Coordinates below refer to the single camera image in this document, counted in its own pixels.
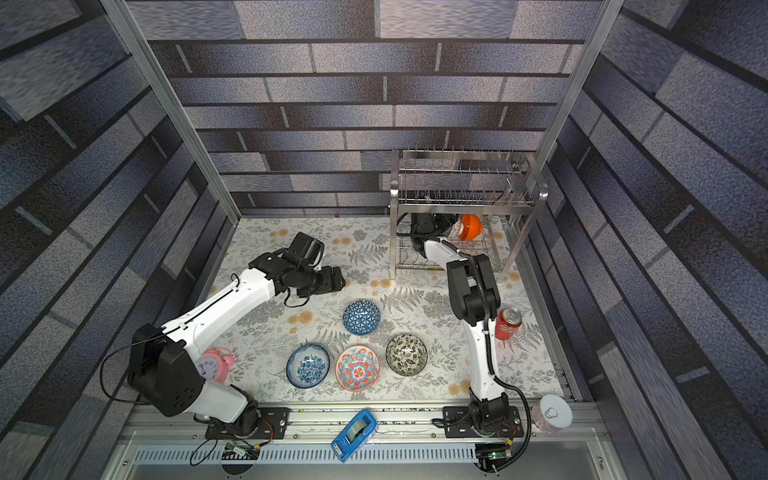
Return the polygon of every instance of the floral tablecloth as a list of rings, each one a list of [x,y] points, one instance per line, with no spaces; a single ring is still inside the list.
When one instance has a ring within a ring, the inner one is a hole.
[[[213,346],[237,357],[227,383],[234,383],[261,402],[338,402],[349,400],[443,400],[469,397],[468,347],[462,323],[451,310],[445,272],[398,270],[389,279],[389,219],[280,218],[242,219],[222,262],[211,292],[230,282],[232,273],[247,268],[260,254],[287,247],[298,232],[326,244],[323,265],[340,266],[347,281],[341,292],[316,296],[301,308],[286,308],[284,295],[245,315]],[[499,254],[508,253],[499,229]],[[497,340],[499,375],[527,396],[562,396],[549,353],[516,271],[496,275],[502,306],[523,312],[523,324],[509,340]],[[382,311],[379,328],[355,336],[344,328],[342,313],[358,299],[373,301]],[[289,304],[300,303],[292,298]],[[427,346],[429,362],[418,375],[396,375],[385,351],[392,337],[414,333]],[[298,389],[286,377],[290,354],[304,343],[317,343],[331,355],[332,367],[318,386]],[[381,362],[376,384],[365,392],[342,389],[333,373],[338,355],[347,347],[366,345]]]

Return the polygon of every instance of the jar lid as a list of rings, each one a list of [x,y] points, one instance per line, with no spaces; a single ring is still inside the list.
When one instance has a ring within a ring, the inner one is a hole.
[[[556,429],[564,429],[574,421],[574,414],[568,402],[556,395],[545,395],[538,403],[541,414]]]

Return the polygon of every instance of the stainless steel dish rack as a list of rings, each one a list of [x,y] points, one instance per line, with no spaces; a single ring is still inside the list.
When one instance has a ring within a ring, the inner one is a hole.
[[[409,226],[398,218],[411,213],[477,215],[484,224],[482,235],[457,246],[475,255],[486,253],[494,271],[508,272],[547,200],[547,184],[529,153],[393,150],[389,193],[389,278],[394,280],[398,268],[439,270],[413,250],[410,239],[397,237]],[[502,229],[523,219],[503,266],[493,216],[501,217]]]

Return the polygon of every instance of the blue tape dispenser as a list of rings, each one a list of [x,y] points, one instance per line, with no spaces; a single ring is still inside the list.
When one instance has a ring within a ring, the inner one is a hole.
[[[333,453],[339,460],[346,462],[357,449],[368,441],[376,431],[377,425],[371,412],[365,409],[361,410],[331,443]]]

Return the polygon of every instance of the red orange patterned bowl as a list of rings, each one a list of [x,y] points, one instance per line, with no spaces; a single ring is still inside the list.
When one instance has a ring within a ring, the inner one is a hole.
[[[336,361],[336,381],[345,390],[362,392],[379,378],[379,357],[367,346],[350,346]]]

